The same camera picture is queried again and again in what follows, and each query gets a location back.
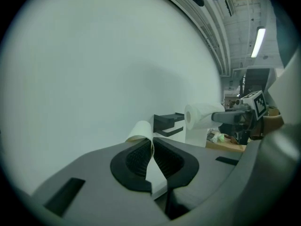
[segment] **paper towel roll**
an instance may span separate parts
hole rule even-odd
[[[224,111],[225,108],[218,102],[187,105],[185,107],[186,128],[189,130],[217,128],[222,123],[211,120],[211,115],[214,112]]]
[[[151,141],[151,146],[154,146],[151,124],[147,121],[138,121],[128,135],[126,141],[134,141],[142,138],[148,138]]]

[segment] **black slot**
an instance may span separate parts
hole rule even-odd
[[[154,137],[154,159],[167,179],[168,189],[186,186],[198,172],[197,159],[171,144]]]
[[[226,163],[226,164],[233,165],[233,166],[236,166],[237,163],[239,162],[239,160],[234,160],[234,159],[227,158],[227,157],[223,157],[223,156],[219,156],[219,157],[216,158],[215,160],[221,161],[221,162],[224,162],[224,163]]]
[[[137,176],[146,178],[147,166],[151,159],[151,142],[138,147],[126,156],[126,165]]]
[[[85,180],[71,178],[64,184],[56,194],[44,205],[49,211],[57,216],[62,216],[74,200],[76,194],[84,185]]]

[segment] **gray surface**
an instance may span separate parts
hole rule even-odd
[[[166,138],[161,139],[192,154],[199,162],[199,170],[189,185],[174,189],[177,202],[190,210],[199,206],[204,200],[212,195],[235,168],[233,165],[216,161],[215,159],[219,156],[223,156],[239,160],[242,156],[242,153],[239,152],[220,151],[188,145]]]
[[[39,203],[36,203],[36,201],[24,191],[17,188],[14,188],[14,190],[19,200],[23,203],[26,209],[33,214],[40,223],[42,223],[41,225],[74,226],[74,224],[70,224],[62,220],[59,216],[53,214]]]
[[[252,173],[259,143],[253,141],[247,145],[232,173],[207,200],[166,226],[232,225],[235,206]]]
[[[44,204],[68,179],[75,177],[86,182],[63,216],[71,223],[135,226],[168,222],[150,193],[130,191],[111,174],[112,158],[137,142],[122,143],[79,157],[44,182],[33,198]]]
[[[244,193],[241,195],[234,225],[242,225],[244,222],[255,223],[264,213],[270,209],[287,189],[292,179],[296,177],[298,166],[301,162],[301,125],[284,125],[281,129],[269,133],[261,143],[256,163]],[[286,200],[278,205],[278,212],[287,207],[293,208],[293,197],[296,205],[300,203],[298,195],[300,184],[289,188]],[[292,224],[298,219],[293,210],[292,218],[286,224]]]

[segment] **white wall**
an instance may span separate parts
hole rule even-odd
[[[30,0],[0,57],[0,130],[27,193],[139,120],[220,101],[214,61],[168,0]]]

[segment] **cardboard box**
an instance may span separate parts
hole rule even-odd
[[[225,138],[224,142],[218,141],[214,143],[212,141],[206,141],[206,148],[211,148],[215,150],[230,151],[230,152],[240,152],[243,153],[246,149],[246,145],[237,145],[230,142],[230,139]]]
[[[279,110],[274,108],[269,108],[269,116],[279,115]]]

